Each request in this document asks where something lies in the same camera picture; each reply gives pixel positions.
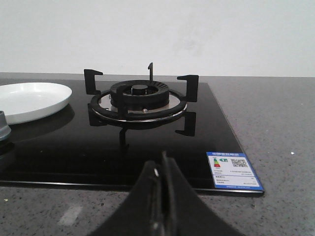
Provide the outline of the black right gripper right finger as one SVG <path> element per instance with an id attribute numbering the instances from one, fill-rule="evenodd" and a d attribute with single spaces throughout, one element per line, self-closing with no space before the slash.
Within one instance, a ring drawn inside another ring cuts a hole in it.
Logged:
<path id="1" fill-rule="evenodd" d="M 166 236 L 240 236 L 209 209 L 192 189 L 174 158 L 162 153 Z"/>

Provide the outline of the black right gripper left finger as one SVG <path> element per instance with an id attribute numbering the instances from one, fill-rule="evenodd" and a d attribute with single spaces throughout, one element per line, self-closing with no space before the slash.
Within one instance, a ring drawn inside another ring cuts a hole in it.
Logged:
<path id="1" fill-rule="evenodd" d="M 141 175 L 120 207 L 94 236 L 163 236 L 161 178 L 157 165 L 147 161 Z"/>

